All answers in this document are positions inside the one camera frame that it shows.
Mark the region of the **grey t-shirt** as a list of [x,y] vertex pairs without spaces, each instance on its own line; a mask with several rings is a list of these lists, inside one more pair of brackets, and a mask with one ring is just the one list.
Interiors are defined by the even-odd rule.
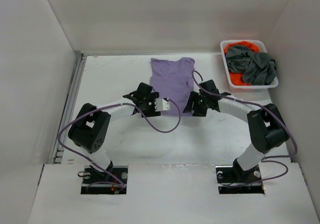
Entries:
[[236,45],[226,53],[228,71],[242,73],[245,83],[270,85],[276,74],[276,61],[268,53],[253,52],[249,48]]

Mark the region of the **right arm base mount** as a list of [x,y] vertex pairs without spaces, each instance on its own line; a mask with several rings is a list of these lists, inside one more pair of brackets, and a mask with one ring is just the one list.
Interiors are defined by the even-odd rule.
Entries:
[[264,186],[261,182],[260,168],[245,172],[236,177],[231,165],[216,166],[216,176],[219,194],[264,194]]

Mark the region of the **purple t-shirt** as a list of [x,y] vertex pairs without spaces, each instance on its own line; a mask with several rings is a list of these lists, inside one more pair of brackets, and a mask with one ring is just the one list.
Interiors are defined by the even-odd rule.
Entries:
[[183,113],[187,105],[191,91],[194,90],[192,70],[194,70],[195,60],[183,57],[177,61],[161,60],[152,58],[152,76],[150,85],[159,92],[161,98],[172,99],[178,107],[171,107],[168,111],[163,111],[162,115],[190,117],[191,113]]

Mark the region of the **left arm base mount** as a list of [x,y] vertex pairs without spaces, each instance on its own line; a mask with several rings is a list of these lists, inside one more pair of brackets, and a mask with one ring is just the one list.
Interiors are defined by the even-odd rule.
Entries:
[[85,166],[83,171],[78,172],[81,178],[81,191],[83,195],[125,195],[127,193],[128,167],[114,166],[109,168],[125,187],[112,176],[100,172],[91,166]]

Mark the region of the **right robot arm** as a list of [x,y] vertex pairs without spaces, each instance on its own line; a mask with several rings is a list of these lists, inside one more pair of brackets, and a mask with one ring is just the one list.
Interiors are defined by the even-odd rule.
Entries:
[[248,124],[250,145],[232,165],[232,176],[236,181],[245,181],[258,163],[274,148],[289,139],[284,121],[274,104],[257,106],[243,104],[231,93],[220,93],[213,80],[200,83],[199,92],[190,93],[184,113],[205,117],[207,110],[229,114]]

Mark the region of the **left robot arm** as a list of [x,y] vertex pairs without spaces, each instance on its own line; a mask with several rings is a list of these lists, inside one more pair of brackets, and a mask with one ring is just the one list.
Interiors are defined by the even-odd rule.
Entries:
[[112,178],[112,162],[103,151],[107,129],[109,124],[121,118],[138,113],[138,107],[146,117],[160,116],[156,110],[155,102],[160,94],[153,87],[140,83],[137,90],[123,95],[122,98],[107,104],[105,110],[97,110],[100,106],[90,103],[84,104],[77,117],[90,113],[90,115],[72,124],[68,132],[68,138],[78,146],[86,157],[99,167],[95,171],[95,177],[101,183],[107,183]]

